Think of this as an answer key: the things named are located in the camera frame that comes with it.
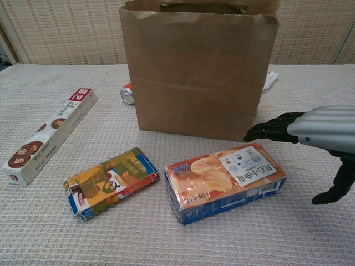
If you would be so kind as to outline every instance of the paper bag handle opening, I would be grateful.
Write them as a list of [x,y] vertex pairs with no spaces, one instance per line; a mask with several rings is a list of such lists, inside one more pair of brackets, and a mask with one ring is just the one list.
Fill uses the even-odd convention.
[[206,4],[161,4],[160,11],[162,12],[193,12],[193,13],[215,13],[215,14],[230,14],[243,15],[247,14],[247,6],[235,6],[229,4],[206,3]]

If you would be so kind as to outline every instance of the brown paper bag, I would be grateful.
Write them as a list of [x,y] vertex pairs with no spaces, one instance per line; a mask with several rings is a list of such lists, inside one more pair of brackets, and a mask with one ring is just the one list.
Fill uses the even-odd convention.
[[242,141],[266,80],[277,4],[127,2],[120,19],[139,128]]

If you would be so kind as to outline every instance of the long cookie box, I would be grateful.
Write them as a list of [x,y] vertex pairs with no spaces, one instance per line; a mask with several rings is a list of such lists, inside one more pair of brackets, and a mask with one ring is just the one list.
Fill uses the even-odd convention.
[[78,89],[1,167],[9,182],[30,184],[96,100],[92,89]]

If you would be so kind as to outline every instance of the cookie image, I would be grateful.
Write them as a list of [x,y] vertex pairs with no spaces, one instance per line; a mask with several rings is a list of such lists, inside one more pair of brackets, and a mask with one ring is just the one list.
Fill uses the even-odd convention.
[[32,146],[29,144],[25,144],[13,155],[13,157],[23,157],[23,156],[31,155],[32,152],[33,152]]
[[32,148],[31,155],[34,155],[39,150],[39,148],[43,145],[43,142],[33,141],[27,145],[31,146],[31,148]]
[[202,175],[206,171],[219,170],[221,167],[222,163],[216,158],[202,158],[192,163],[191,171],[197,175]]
[[21,168],[29,161],[30,158],[31,157],[29,155],[25,155],[23,157],[13,156],[7,164],[11,168]]
[[232,181],[225,173],[217,170],[206,171],[202,175],[204,185],[209,188],[210,191],[217,190],[220,192],[228,192],[232,189]]
[[57,129],[58,127],[60,127],[62,125],[62,123],[65,121],[65,118],[58,118],[55,119],[52,122],[52,128]]
[[44,130],[46,126],[47,126],[47,124],[43,124],[43,125],[36,131],[36,133],[37,133],[37,132],[40,132],[40,131],[42,131],[42,130]]

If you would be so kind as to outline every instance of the robotic hand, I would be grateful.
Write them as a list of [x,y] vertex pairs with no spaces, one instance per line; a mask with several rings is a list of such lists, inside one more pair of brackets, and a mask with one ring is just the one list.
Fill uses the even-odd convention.
[[342,166],[329,191],[316,195],[313,204],[328,204],[345,196],[355,181],[355,106],[323,106],[310,112],[291,112],[255,125],[244,141],[270,139],[301,143],[327,150]]

